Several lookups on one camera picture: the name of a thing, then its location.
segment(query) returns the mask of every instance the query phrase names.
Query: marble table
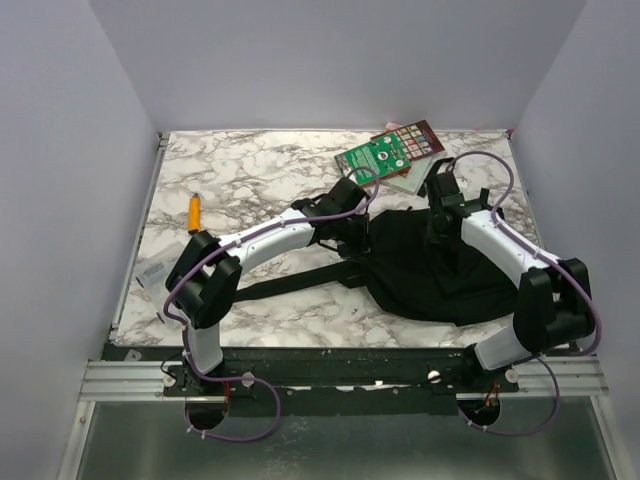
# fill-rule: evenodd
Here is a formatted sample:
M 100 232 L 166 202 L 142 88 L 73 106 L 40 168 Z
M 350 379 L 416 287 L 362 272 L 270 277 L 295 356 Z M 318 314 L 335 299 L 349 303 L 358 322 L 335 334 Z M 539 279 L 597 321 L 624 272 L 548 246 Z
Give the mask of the marble table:
M 175 241 L 186 245 L 187 207 L 193 192 L 201 197 L 202 227 L 214 235 L 264 222 L 298 198 L 326 192 L 339 178 L 336 153 L 362 144 L 375 133 L 364 131 L 199 131 L 171 134 L 141 238 L 137 262 Z M 486 150 L 514 168 L 504 131 L 440 131 L 450 155 Z M 456 167 L 467 198 L 491 189 L 491 201 L 507 184 L 497 162 L 470 156 Z M 372 215 L 385 209 L 426 208 L 425 199 L 382 187 Z M 520 186 L 503 204 L 506 220 L 537 241 Z M 246 274 L 240 287 L 339 260 L 318 246 L 289 252 Z M 221 343 L 269 347 L 464 347 L 501 329 L 509 318 L 458 328 L 452 324 L 406 320 L 383 312 L 364 288 L 339 284 L 234 305 L 221 322 Z M 116 336 L 122 346 L 180 345 L 176 325 L 157 318 L 153 304 L 132 279 Z

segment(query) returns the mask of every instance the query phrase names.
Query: gray wall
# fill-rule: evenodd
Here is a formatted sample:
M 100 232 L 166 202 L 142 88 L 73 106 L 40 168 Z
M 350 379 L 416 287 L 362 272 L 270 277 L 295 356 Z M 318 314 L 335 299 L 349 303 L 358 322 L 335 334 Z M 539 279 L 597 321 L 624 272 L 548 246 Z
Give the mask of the gray wall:
M 640 472 L 640 3 L 591 0 L 516 128 L 548 247 L 589 266 L 599 350 Z
M 584 0 L 90 0 L 163 130 L 512 127 Z
M 55 478 L 157 136 L 84 0 L 0 15 L 0 477 Z

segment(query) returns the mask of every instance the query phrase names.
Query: transparent plastic container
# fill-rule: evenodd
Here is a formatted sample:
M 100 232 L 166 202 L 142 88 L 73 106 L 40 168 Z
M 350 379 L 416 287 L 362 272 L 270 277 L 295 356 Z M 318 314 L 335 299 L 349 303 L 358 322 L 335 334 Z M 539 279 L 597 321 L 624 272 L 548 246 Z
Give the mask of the transparent plastic container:
M 156 253 L 152 257 L 149 257 L 145 261 L 139 263 L 133 269 L 133 275 L 138 283 L 144 289 L 153 306 L 156 309 L 158 318 L 168 325 L 179 325 L 180 322 L 168 318 L 162 313 L 162 307 L 169 296 L 168 290 L 164 284 L 171 273 L 178 257 L 182 254 L 184 245 L 180 242 L 174 242 L 165 249 Z M 187 317 L 182 311 L 178 310 L 174 305 L 170 307 L 171 313 L 187 320 Z

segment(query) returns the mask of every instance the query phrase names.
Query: table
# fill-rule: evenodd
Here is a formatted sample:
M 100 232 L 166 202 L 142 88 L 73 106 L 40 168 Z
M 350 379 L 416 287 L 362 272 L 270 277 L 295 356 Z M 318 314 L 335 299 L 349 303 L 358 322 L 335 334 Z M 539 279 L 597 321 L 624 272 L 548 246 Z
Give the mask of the table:
M 235 233 L 281 213 L 292 201 L 326 192 L 338 180 L 333 156 L 365 143 L 379 132 L 199 131 L 174 132 L 161 166 L 136 262 L 177 241 L 186 245 L 189 198 L 201 197 L 201 223 L 214 235 Z M 448 154 L 486 150 L 515 170 L 505 131 L 436 132 Z M 491 189 L 494 201 L 507 173 L 483 156 L 456 167 L 466 198 Z M 427 201 L 382 187 L 370 208 L 426 208 Z M 536 232 L 519 178 L 503 204 L 506 220 L 536 242 Z M 246 274 L 240 287 L 337 262 L 318 246 L 289 252 Z M 493 335 L 510 318 L 468 327 L 411 321 L 383 312 L 367 290 L 339 284 L 234 305 L 220 323 L 223 346 L 268 347 L 464 347 Z M 164 325 L 135 279 L 131 279 L 117 330 L 121 346 L 177 346 L 180 331 Z

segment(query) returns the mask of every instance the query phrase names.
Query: orange marker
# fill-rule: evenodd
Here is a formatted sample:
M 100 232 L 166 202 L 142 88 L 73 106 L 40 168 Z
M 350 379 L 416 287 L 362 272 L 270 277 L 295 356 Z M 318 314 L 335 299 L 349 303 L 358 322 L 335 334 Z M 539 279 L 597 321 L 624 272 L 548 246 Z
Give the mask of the orange marker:
M 190 235 L 200 231 L 200 196 L 197 193 L 194 193 L 191 200 L 189 200 L 187 230 Z

